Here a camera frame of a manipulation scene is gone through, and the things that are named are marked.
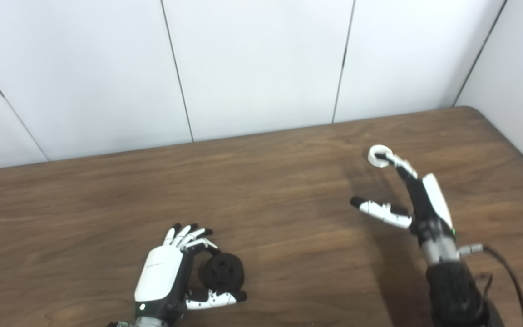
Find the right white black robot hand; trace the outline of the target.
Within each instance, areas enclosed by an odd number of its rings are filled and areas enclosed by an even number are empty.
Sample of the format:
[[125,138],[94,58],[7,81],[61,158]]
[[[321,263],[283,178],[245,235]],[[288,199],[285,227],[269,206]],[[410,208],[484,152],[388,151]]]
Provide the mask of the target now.
[[407,188],[413,208],[408,210],[357,196],[350,200],[352,207],[388,225],[408,230],[421,245],[441,237],[456,239],[448,205],[434,174],[419,177],[408,161],[388,149],[369,154],[369,160],[378,168],[392,165],[396,169]]

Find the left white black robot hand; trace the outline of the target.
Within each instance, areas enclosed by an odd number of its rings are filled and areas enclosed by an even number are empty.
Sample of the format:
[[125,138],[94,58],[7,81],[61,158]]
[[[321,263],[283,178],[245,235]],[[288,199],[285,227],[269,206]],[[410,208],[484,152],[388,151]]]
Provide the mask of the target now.
[[188,311],[247,300],[243,263],[222,252],[211,234],[196,223],[177,223],[148,252],[133,294],[136,327],[174,327]]

